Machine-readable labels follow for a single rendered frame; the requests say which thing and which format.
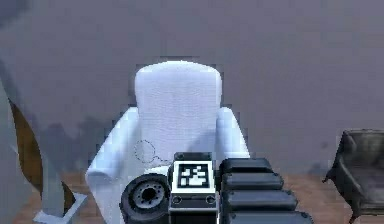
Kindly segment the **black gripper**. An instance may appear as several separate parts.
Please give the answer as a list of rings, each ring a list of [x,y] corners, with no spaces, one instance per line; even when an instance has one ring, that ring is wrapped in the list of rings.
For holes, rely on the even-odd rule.
[[[135,178],[121,194],[124,224],[168,224],[169,197],[165,175],[150,173]]]

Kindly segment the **grey and brown curved object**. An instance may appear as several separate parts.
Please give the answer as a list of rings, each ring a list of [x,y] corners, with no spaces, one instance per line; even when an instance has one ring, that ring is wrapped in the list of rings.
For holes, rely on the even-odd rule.
[[[70,189],[46,153],[41,150],[28,119],[12,99],[14,86],[1,60],[0,82],[13,119],[21,173],[37,190],[42,202],[41,210],[33,221],[38,224],[73,224],[86,196]]]

